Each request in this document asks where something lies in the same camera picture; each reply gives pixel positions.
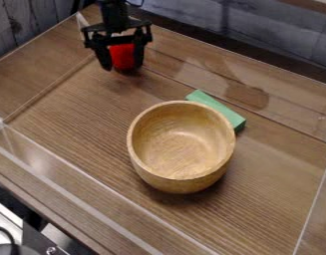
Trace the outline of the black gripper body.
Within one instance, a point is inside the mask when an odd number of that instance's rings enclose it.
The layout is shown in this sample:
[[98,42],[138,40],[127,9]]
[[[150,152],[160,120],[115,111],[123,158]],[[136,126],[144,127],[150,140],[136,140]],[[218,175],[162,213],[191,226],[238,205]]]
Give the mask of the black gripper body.
[[152,22],[131,18],[127,27],[111,29],[104,23],[94,24],[81,29],[84,46],[91,49],[124,44],[144,47],[154,40]]

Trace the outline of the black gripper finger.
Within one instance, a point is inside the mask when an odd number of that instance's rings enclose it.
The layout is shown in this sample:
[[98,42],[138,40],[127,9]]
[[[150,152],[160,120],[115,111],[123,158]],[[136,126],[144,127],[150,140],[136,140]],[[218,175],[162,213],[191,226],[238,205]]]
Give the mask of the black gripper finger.
[[104,70],[110,71],[114,66],[110,45],[102,41],[94,41],[91,48],[95,52],[96,58]]
[[139,68],[144,62],[146,44],[147,44],[146,36],[136,35],[134,39],[134,59],[136,68]]

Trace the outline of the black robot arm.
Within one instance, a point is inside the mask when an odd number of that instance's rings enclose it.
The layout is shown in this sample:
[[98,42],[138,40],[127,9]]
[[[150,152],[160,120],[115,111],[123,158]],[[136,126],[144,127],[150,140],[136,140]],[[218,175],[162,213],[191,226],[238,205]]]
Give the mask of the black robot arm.
[[80,29],[84,46],[104,70],[131,72],[144,63],[146,45],[154,40],[152,22],[130,16],[128,0],[98,0],[103,21]]

